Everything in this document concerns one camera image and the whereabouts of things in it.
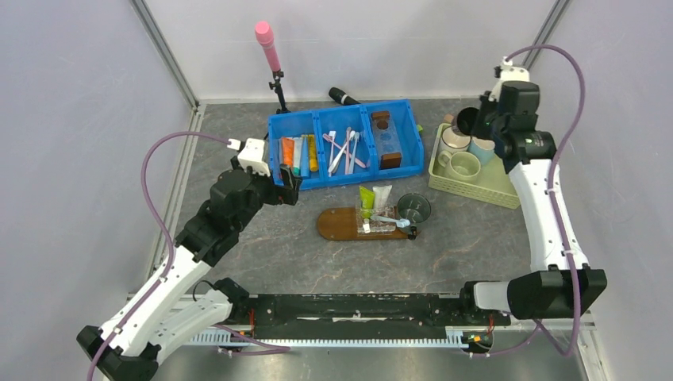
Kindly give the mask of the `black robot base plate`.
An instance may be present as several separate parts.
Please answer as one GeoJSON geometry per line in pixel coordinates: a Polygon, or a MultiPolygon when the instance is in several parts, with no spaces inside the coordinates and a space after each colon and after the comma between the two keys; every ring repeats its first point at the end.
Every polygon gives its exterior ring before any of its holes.
{"type": "Polygon", "coordinates": [[[455,293],[236,294],[222,321],[259,341],[419,341],[442,339],[448,328],[511,323],[503,313],[467,306],[455,293]]]}

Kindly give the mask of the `light blue toothbrush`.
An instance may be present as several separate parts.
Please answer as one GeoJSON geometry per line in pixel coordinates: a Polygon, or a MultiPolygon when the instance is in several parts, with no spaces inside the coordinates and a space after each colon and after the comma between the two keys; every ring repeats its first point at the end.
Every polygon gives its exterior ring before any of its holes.
{"type": "Polygon", "coordinates": [[[370,219],[372,221],[394,223],[400,229],[410,227],[410,225],[411,225],[411,222],[408,219],[405,219],[405,218],[396,219],[396,218],[385,217],[385,216],[381,216],[381,215],[371,215],[370,219]]]}

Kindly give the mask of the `green toothpaste tube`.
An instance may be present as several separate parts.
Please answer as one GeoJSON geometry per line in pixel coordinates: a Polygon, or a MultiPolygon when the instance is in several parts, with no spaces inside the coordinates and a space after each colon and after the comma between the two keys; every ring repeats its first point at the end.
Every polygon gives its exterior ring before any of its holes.
{"type": "Polygon", "coordinates": [[[360,216],[368,219],[374,211],[375,192],[366,187],[359,187],[360,192],[360,216]]]}

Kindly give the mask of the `clear acrylic toothbrush holder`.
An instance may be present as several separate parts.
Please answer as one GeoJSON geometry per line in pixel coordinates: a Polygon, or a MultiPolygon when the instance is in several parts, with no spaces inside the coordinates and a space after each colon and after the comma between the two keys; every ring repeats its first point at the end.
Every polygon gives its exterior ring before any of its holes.
{"type": "Polygon", "coordinates": [[[389,202],[378,209],[367,208],[369,204],[363,200],[356,203],[355,227],[358,236],[371,236],[376,234],[392,234],[397,229],[394,222],[381,221],[381,217],[395,219],[394,206],[389,202]]]}

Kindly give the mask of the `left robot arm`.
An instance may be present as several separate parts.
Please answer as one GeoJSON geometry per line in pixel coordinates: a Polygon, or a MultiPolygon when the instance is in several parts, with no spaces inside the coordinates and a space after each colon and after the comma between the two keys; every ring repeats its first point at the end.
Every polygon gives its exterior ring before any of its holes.
{"type": "Polygon", "coordinates": [[[171,308],[239,241],[263,205],[295,205],[302,179],[283,164],[275,184],[266,163],[232,159],[210,188],[210,197],[184,226],[167,258],[120,311],[99,327],[87,325],[77,342],[92,368],[109,380],[150,380],[179,347],[219,322],[242,322],[249,302],[221,288],[178,313],[171,308]]]}

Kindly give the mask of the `dark brown mug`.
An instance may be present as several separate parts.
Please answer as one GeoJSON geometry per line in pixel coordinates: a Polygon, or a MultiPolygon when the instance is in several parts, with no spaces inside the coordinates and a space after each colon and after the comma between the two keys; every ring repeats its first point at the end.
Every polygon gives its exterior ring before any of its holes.
{"type": "Polygon", "coordinates": [[[455,117],[455,126],[463,134],[469,137],[473,137],[473,128],[475,125],[476,118],[478,116],[479,109],[475,107],[466,107],[462,109],[455,117]]]}

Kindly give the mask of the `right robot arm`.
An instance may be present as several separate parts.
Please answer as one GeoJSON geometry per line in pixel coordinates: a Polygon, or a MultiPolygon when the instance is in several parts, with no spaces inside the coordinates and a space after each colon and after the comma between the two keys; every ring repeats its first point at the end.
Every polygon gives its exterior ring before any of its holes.
{"type": "Polygon", "coordinates": [[[494,142],[494,152],[520,200],[531,250],[531,272],[509,281],[468,282],[460,317],[478,324],[491,310],[519,320],[578,318],[606,289],[606,273],[593,269],[572,231],[560,189],[552,134],[536,130],[540,89],[509,80],[480,97],[478,109],[460,112],[458,127],[494,142]]]}

